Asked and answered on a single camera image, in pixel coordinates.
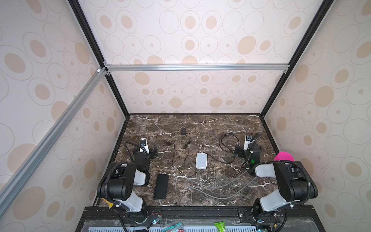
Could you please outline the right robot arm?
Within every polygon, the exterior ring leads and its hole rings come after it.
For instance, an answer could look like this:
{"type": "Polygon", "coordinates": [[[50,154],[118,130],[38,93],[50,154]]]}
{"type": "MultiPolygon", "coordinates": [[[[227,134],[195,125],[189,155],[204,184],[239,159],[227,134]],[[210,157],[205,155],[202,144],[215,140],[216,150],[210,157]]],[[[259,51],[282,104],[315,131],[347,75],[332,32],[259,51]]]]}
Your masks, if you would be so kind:
{"type": "Polygon", "coordinates": [[[318,196],[318,188],[301,162],[288,159],[260,161],[261,147],[249,143],[236,146],[234,154],[244,158],[242,168],[253,177],[274,178],[277,189],[258,198],[252,206],[251,215],[258,219],[264,213],[304,205],[318,196]]]}

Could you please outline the yellow snack bag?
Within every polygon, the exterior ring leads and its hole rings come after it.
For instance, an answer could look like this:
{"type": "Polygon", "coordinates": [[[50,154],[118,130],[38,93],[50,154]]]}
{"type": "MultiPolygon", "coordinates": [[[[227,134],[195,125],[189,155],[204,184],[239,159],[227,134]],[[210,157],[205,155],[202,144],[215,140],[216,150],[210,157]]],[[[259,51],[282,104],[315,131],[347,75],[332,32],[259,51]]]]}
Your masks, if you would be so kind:
{"type": "Polygon", "coordinates": [[[110,203],[110,202],[108,202],[107,200],[105,200],[105,201],[106,201],[106,203],[108,204],[109,209],[111,209],[111,208],[114,206],[113,203],[110,203]]]}

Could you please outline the diagonal aluminium rail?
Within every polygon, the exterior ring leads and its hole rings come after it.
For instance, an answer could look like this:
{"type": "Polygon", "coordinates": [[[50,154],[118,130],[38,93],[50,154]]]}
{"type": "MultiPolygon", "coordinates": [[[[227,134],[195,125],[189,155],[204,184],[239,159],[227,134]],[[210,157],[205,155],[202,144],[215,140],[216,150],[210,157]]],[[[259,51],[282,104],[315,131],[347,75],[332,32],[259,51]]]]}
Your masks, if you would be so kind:
{"type": "Polygon", "coordinates": [[[88,99],[91,92],[100,80],[105,77],[107,70],[106,67],[101,67],[95,72],[76,98],[68,105],[57,122],[31,152],[30,156],[22,163],[10,181],[5,185],[5,188],[1,192],[1,217],[4,216],[28,180],[35,173],[53,145],[73,120],[78,110],[88,99]]]}

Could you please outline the green tube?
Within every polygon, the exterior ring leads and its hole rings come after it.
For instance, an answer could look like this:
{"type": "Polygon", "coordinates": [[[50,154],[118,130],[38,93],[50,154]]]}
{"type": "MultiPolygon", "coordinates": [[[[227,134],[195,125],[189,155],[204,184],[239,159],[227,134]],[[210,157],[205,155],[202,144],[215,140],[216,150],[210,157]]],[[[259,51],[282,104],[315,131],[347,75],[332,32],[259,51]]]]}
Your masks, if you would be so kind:
{"type": "Polygon", "coordinates": [[[217,228],[218,232],[226,232],[226,225],[224,221],[221,222],[215,222],[214,226],[217,228]]]}

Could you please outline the horizontal aluminium rail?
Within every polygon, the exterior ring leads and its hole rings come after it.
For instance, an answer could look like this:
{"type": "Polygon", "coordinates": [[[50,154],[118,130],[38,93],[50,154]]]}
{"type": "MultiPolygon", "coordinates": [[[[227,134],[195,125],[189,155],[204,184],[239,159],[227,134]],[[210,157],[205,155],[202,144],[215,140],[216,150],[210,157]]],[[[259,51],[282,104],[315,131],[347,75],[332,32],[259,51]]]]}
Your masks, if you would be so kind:
{"type": "Polygon", "coordinates": [[[164,65],[107,65],[110,72],[175,72],[175,71],[248,71],[282,70],[290,67],[287,63],[253,64],[164,64],[164,65]]]}

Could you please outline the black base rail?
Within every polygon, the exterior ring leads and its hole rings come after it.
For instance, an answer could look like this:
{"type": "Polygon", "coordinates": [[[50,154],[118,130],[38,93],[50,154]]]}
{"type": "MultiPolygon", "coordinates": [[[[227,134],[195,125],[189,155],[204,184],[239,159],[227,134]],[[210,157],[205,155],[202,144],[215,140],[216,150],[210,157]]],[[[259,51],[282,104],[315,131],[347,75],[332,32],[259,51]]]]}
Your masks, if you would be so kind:
{"type": "Polygon", "coordinates": [[[275,213],[262,213],[259,216],[253,216],[251,206],[154,206],[147,209],[145,219],[139,214],[127,213],[123,210],[109,209],[108,207],[86,207],[78,222],[78,228],[81,229],[86,221],[93,220],[123,220],[129,225],[148,225],[150,220],[156,216],[162,216],[161,222],[169,220],[196,219],[216,221],[232,220],[236,223],[248,223],[250,225],[269,225],[275,222],[281,222],[287,218],[286,223],[295,219],[311,220],[317,227],[322,224],[313,206],[297,206],[295,208],[281,210],[275,213]]]}

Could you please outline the teal patterned item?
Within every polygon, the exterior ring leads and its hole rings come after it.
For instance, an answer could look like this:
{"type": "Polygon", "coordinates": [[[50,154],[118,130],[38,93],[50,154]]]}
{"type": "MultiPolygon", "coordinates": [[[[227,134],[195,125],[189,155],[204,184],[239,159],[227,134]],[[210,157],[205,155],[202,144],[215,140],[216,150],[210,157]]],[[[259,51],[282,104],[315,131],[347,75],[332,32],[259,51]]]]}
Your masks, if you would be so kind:
{"type": "Polygon", "coordinates": [[[178,223],[176,225],[170,226],[167,229],[163,230],[162,232],[179,232],[183,231],[183,224],[178,223]]]}

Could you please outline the white router box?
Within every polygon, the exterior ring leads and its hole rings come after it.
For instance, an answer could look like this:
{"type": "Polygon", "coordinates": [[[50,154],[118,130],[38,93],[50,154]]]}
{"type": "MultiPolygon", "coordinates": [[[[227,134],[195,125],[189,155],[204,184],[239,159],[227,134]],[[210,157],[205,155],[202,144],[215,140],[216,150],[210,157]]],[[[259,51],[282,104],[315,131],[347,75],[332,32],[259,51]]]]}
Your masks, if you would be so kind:
{"type": "Polygon", "coordinates": [[[197,153],[196,155],[196,169],[206,170],[208,155],[206,153],[197,153]]]}

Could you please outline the pink plastic goblet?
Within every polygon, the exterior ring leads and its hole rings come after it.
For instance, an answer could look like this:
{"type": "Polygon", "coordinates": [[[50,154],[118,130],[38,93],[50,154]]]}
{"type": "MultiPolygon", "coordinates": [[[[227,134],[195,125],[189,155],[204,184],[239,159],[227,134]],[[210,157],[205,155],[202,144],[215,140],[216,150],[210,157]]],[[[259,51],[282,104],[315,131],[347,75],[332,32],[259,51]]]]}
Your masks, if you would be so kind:
{"type": "Polygon", "coordinates": [[[280,161],[280,160],[295,161],[291,154],[289,154],[288,152],[284,152],[284,151],[279,152],[274,158],[274,161],[280,161]]]}

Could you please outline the black network switch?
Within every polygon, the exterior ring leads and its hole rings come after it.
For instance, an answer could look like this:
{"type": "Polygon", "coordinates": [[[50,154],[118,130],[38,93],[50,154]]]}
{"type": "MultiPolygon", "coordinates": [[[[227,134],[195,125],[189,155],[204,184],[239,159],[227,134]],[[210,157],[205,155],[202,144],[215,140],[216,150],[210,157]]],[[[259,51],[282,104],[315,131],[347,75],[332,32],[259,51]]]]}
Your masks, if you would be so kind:
{"type": "Polygon", "coordinates": [[[169,175],[167,174],[158,174],[156,179],[156,186],[154,189],[154,200],[165,200],[167,196],[169,183],[169,175]]]}

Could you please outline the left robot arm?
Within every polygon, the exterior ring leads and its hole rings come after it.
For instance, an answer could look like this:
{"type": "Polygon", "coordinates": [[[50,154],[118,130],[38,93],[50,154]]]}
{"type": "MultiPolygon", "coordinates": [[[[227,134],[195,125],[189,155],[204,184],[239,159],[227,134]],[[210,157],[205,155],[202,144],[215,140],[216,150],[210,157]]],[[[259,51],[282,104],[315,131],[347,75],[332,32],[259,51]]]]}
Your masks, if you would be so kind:
{"type": "Polygon", "coordinates": [[[150,181],[150,160],[157,156],[157,148],[134,150],[134,162],[113,162],[107,167],[97,196],[128,213],[147,214],[146,203],[133,190],[145,187],[150,181]]]}

